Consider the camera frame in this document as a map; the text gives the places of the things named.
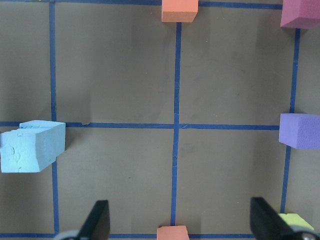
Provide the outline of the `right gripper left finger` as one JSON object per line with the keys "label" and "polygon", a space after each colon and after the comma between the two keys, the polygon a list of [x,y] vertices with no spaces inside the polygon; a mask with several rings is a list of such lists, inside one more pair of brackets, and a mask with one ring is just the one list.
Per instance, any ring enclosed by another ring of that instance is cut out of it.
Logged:
{"label": "right gripper left finger", "polygon": [[78,240],[108,240],[110,209],[108,200],[98,200],[77,234]]}

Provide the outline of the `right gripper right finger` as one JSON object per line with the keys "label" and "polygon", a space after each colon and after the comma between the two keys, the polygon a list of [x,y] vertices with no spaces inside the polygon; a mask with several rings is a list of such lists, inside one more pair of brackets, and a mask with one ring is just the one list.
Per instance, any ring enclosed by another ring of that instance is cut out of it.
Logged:
{"label": "right gripper right finger", "polygon": [[256,240],[297,240],[298,235],[263,197],[250,199],[249,225]]}

